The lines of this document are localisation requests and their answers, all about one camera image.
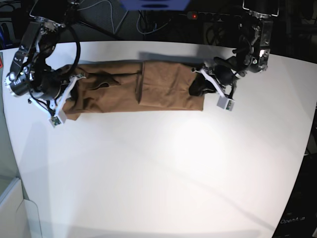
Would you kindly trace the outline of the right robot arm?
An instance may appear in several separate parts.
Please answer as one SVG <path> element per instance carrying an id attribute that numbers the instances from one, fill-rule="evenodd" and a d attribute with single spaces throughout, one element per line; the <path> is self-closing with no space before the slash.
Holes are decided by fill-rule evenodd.
<path id="1" fill-rule="evenodd" d="M 29 94 L 50 117 L 55 117 L 62 105 L 51 107 L 62 94 L 78 65 L 81 46 L 73 29 L 78 0 L 38 0 L 29 11 L 29 23 L 15 53 L 5 85 L 15 97 Z M 73 64 L 66 70 L 52 69 L 46 59 L 54 52 L 63 32 L 69 31 L 76 44 Z"/>

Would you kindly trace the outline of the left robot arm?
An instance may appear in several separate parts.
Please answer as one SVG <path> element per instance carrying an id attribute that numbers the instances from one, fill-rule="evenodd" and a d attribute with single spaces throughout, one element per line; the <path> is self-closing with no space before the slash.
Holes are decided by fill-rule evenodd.
<path id="1" fill-rule="evenodd" d="M 247 72 L 258 73 L 267 69 L 273 18 L 279 15 L 277 0 L 245 0 L 242 8 L 246 15 L 239 23 L 238 47 L 233 56 L 214 57 L 213 64 L 192 69 L 197 77 L 189 87 L 191 96 L 218 93 L 232 99 L 237 81 Z"/>

